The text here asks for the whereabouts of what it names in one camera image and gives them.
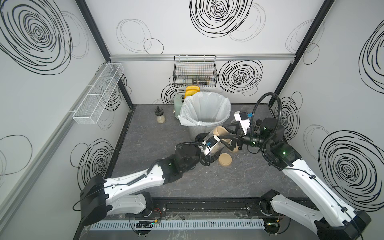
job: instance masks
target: yellow container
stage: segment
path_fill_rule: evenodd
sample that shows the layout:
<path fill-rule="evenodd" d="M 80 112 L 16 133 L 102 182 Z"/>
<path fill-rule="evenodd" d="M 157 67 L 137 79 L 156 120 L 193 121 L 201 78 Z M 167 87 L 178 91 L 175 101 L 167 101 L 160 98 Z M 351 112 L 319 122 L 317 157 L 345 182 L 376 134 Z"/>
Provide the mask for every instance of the yellow container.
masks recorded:
<path fill-rule="evenodd" d="M 198 86 L 188 86 L 186 89 L 185 89 L 185 97 L 188 97 L 188 96 L 192 96 L 193 94 L 197 93 L 197 92 L 200 92 L 200 87 Z"/>

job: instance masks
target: jar lid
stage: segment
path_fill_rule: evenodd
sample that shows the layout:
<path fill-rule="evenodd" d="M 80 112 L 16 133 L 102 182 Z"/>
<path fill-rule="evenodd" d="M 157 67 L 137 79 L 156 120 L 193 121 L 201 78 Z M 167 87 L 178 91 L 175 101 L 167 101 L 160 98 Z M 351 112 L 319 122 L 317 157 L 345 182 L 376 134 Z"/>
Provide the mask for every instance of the jar lid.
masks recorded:
<path fill-rule="evenodd" d="M 220 163 L 221 166 L 228 167 L 232 163 L 232 157 L 228 153 L 222 153 L 218 158 L 218 162 Z"/>
<path fill-rule="evenodd" d="M 157 107 L 157 109 L 155 110 L 155 114 L 156 116 L 161 116 L 164 114 L 164 111 L 162 108 Z"/>

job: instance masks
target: wire basket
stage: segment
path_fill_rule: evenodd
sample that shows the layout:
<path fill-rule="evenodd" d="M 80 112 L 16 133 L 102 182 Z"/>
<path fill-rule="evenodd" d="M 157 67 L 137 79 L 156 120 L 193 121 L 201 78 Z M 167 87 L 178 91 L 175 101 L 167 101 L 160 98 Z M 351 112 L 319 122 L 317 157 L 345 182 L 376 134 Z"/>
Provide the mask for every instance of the wire basket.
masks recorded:
<path fill-rule="evenodd" d="M 78 124 L 96 124 L 124 69 L 121 63 L 107 63 L 72 118 Z"/>
<path fill-rule="evenodd" d="M 173 83 L 175 87 L 216 87 L 217 70 L 215 55 L 174 56 Z"/>

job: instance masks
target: trash can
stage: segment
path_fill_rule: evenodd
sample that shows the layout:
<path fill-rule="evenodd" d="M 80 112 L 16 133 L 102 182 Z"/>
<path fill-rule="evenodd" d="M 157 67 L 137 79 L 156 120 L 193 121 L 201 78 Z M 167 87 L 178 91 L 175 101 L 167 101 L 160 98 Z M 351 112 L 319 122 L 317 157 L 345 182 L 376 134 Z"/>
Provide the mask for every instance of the trash can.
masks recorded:
<path fill-rule="evenodd" d="M 222 126 L 230 112 L 231 103 L 228 98 L 218 93 L 197 92 L 185 98 L 179 121 L 181 125 L 189 127 L 190 138 L 195 140 L 197 134 Z"/>

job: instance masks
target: black cable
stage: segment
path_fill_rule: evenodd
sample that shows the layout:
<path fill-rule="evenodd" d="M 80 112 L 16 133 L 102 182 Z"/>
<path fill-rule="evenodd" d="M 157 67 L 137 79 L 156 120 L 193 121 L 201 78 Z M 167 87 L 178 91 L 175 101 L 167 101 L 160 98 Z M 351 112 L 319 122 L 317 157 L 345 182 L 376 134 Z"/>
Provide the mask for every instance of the black cable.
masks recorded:
<path fill-rule="evenodd" d="M 253 108 L 253 111 L 252 111 L 252 117 L 251 117 L 251 120 L 250 120 L 250 126 L 251 126 L 251 130 L 250 130 L 250 139 L 253 139 L 253 129 L 254 129 L 254 124 L 253 124 L 253 116 L 255 115 L 255 111 L 257 109 L 257 107 L 259 106 L 260 102 L 267 96 L 272 96 L 273 98 L 276 99 L 277 101 L 277 109 L 278 109 L 278 113 L 277 113 L 277 122 L 275 124 L 275 127 L 273 128 L 272 132 L 269 134 L 269 136 L 267 137 L 267 139 L 265 139 L 263 145 L 261 146 L 261 153 L 262 153 L 262 156 L 263 158 L 272 166 L 274 166 L 275 168 L 281 170 L 282 168 L 277 166 L 273 160 L 269 159 L 269 157 L 265 154 L 265 146 L 267 145 L 268 141 L 271 140 L 276 132 L 277 132 L 277 129 L 279 128 L 280 126 L 280 123 L 281 123 L 281 118 L 282 118 L 282 104 L 281 104 L 281 100 L 279 98 L 279 96 L 276 94 L 276 93 L 265 93 L 263 96 L 261 96 L 259 98 L 259 100 L 255 103 L 255 106 Z"/>
<path fill-rule="evenodd" d="M 331 191 L 332 191 L 332 189 L 334 189 L 335 187 L 340 188 L 339 186 L 332 186 L 332 187 L 331 187 Z M 353 200 L 352 198 L 351 198 L 351 200 L 353 201 L 353 205 L 355 205 L 355 207 L 356 207 L 356 202 L 355 202 L 355 200 Z"/>
<path fill-rule="evenodd" d="M 304 170 L 301 170 L 301 169 L 297 169 L 297 168 L 284 168 L 283 170 L 297 170 L 297 171 L 302 171 L 302 172 L 305 172 L 306 174 L 308 174 L 309 176 L 312 176 L 311 174 L 307 173 L 306 171 Z M 337 203 L 337 205 L 339 205 L 339 207 L 341 207 L 341 209 L 343 209 L 343 207 L 340 205 L 340 203 L 333 197 L 333 195 L 322 185 L 319 183 L 319 181 L 317 181 L 316 178 L 312 178 L 314 179 L 327 193 L 329 196 L 331 196 L 333 198 L 333 200 Z M 356 230 L 358 231 L 358 233 L 360 234 L 360 237 L 361 237 L 361 240 L 364 240 L 364 238 L 362 237 L 362 232 L 360 231 L 357 223 L 355 222 L 355 220 L 347 213 L 347 210 L 345 211 L 345 214 L 348 215 L 348 217 L 351 219 L 351 221 L 355 224 L 356 226 Z"/>
<path fill-rule="evenodd" d="M 288 223 L 288 226 L 287 226 L 287 228 L 286 228 L 286 229 L 284 229 L 284 231 L 282 231 L 282 232 L 278 232 L 277 234 L 282 234 L 282 233 L 285 233 L 285 231 L 287 231 L 287 230 L 288 230 L 288 228 L 289 228 L 289 225 L 291 225 L 291 218 L 289 218 L 289 223 Z"/>
<path fill-rule="evenodd" d="M 209 149 L 209 147 L 207 147 L 206 145 L 204 145 L 204 144 L 202 144 L 202 143 L 200 143 L 200 142 L 181 142 L 181 143 L 178 143 L 178 144 L 175 146 L 175 150 L 176 150 L 177 148 L 183 146 L 183 145 L 195 145 L 195 146 L 201 146 L 201 147 L 204 147 L 204 148 L 208 148 L 208 150 L 209 150 L 209 161 L 211 161 L 211 158 L 212 158 L 212 156 L 211 156 L 211 149 Z M 210 162 L 208 162 L 208 163 L 204 162 L 204 159 L 201 157 L 201 155 L 200 155 L 200 157 L 199 157 L 199 161 L 200 161 L 200 163 L 201 163 L 203 166 L 206 166 L 206 167 L 207 167 L 207 166 L 211 165 Z"/>
<path fill-rule="evenodd" d="M 103 190 L 103 189 L 106 189 L 107 187 L 100 188 L 99 190 L 96 190 L 96 191 L 94 191 L 93 193 L 88 194 L 88 195 L 85 196 L 84 198 L 78 200 L 78 201 L 72 206 L 72 210 L 74 210 L 74 211 L 76 211 L 76 212 L 80 212 L 81 210 L 77 210 L 77 209 L 74 208 L 74 207 L 76 206 L 76 204 L 78 204 L 79 202 L 83 201 L 84 199 L 86 199 L 86 198 L 89 197 L 90 195 L 95 194 L 95 193 L 97 193 L 98 191 L 101 191 L 101 190 Z"/>
<path fill-rule="evenodd" d="M 131 218 L 130 218 L 130 216 L 129 216 L 130 214 L 131 214 L 131 213 L 128 213 L 128 221 L 129 221 L 129 225 L 130 225 L 132 231 L 138 235 L 138 233 L 137 233 L 137 232 L 133 229 L 133 227 L 132 227 L 132 224 L 131 224 Z"/>
<path fill-rule="evenodd" d="M 247 150 L 248 150 L 248 152 L 250 152 L 250 153 L 252 153 L 252 154 L 257 154 L 257 153 L 258 153 L 258 152 L 251 152 L 251 151 L 249 151 L 248 147 L 249 147 L 249 145 L 247 145 Z"/>
<path fill-rule="evenodd" d="M 153 161 L 153 163 L 149 166 L 148 170 L 147 170 L 147 174 L 142 174 L 141 176 L 133 179 L 132 181 L 128 182 L 127 185 L 128 186 L 131 186 L 132 184 L 134 183 L 137 183 L 138 181 L 140 181 L 141 179 L 145 178 L 146 176 L 148 176 L 148 174 L 152 171 L 152 168 L 155 166 L 156 163 L 160 162 L 160 160 L 155 160 Z"/>

